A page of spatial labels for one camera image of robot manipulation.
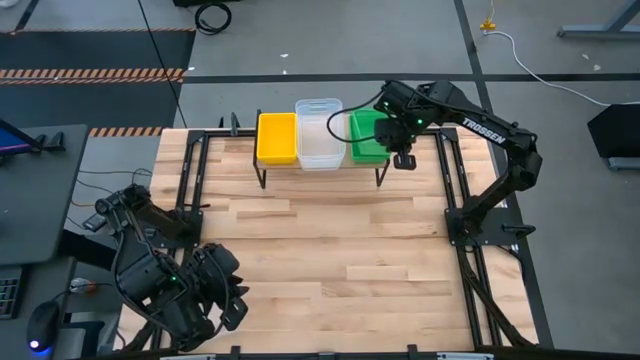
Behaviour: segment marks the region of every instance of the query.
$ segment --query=keyboard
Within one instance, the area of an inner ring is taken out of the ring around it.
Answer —
[[[0,320],[18,315],[22,273],[22,266],[0,267]]]

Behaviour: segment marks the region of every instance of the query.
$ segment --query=wooden tabletop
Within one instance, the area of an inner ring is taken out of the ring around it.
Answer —
[[[488,144],[464,129],[458,133],[477,194],[495,179]],[[160,141],[151,193],[166,209],[175,205],[186,136],[186,130],[165,130]],[[230,249],[240,261],[237,275],[251,289],[238,330],[195,352],[229,353],[233,345],[243,353],[395,352],[407,344],[420,351],[473,349],[447,240],[435,141],[420,138],[413,154],[418,168],[391,167],[380,188],[362,169],[281,170],[269,173],[263,190],[252,167],[253,139],[212,139],[202,197],[211,207],[203,209],[202,243]],[[196,151],[194,171],[197,158]],[[496,302],[536,342],[518,262],[484,249]],[[479,315],[488,343],[484,309]],[[210,318],[217,324],[218,316]],[[120,330],[130,340],[143,323],[124,309]]]

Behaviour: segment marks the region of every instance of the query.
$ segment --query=concrete floor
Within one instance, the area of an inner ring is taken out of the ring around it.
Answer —
[[[26,7],[23,1],[19,6]],[[483,37],[488,0],[464,0],[484,73],[520,74],[508,41]],[[521,60],[540,73],[639,72],[640,42],[558,39],[558,26],[603,23],[624,0],[495,0],[499,30],[513,35]],[[152,27],[191,27],[170,0],[143,1]],[[470,74],[454,2],[449,0],[243,0],[234,22],[215,37],[197,35],[191,76],[326,73]],[[0,11],[11,28],[21,11]],[[135,0],[42,1],[28,28],[144,28]],[[216,126],[235,111],[251,126],[255,110],[291,111],[301,98],[368,99],[380,82],[185,84],[180,104],[189,126]],[[472,82],[458,84],[477,101]],[[638,82],[564,84],[605,102],[640,100]],[[518,195],[523,218],[538,231],[531,250],[557,348],[640,353],[640,175],[610,172],[586,123],[602,109],[539,83],[489,83],[493,108],[540,136],[545,159],[538,186]],[[157,139],[90,139],[86,170],[151,169]],[[127,176],[82,176],[111,190]],[[104,194],[77,187],[75,201]],[[85,208],[72,209],[80,221]]]

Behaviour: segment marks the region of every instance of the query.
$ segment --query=floor mat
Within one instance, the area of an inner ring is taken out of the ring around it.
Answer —
[[[153,36],[167,68],[189,65],[195,31],[156,30]],[[146,30],[20,31],[0,34],[0,69],[159,68]]]
[[[173,86],[179,95],[181,85]],[[16,127],[172,127],[175,112],[176,100],[166,81],[0,85],[0,118]]]

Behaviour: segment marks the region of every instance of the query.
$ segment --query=hazard tape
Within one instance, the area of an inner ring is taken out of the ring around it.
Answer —
[[[146,32],[148,29],[146,28],[135,28],[135,29],[22,29],[18,31],[9,32],[9,34],[19,34],[24,32]],[[196,29],[194,28],[154,28],[151,29],[152,32],[159,31],[185,31],[185,32],[194,32]]]
[[[183,78],[171,78],[172,82],[183,83]],[[62,85],[62,84],[132,84],[165,82],[166,78],[125,78],[125,79],[33,79],[0,80],[0,85]]]
[[[89,137],[160,136],[162,129],[164,129],[162,126],[93,128],[89,132]]]
[[[0,69],[0,80],[30,79],[113,79],[113,78],[181,78],[184,69],[133,68],[133,69]]]

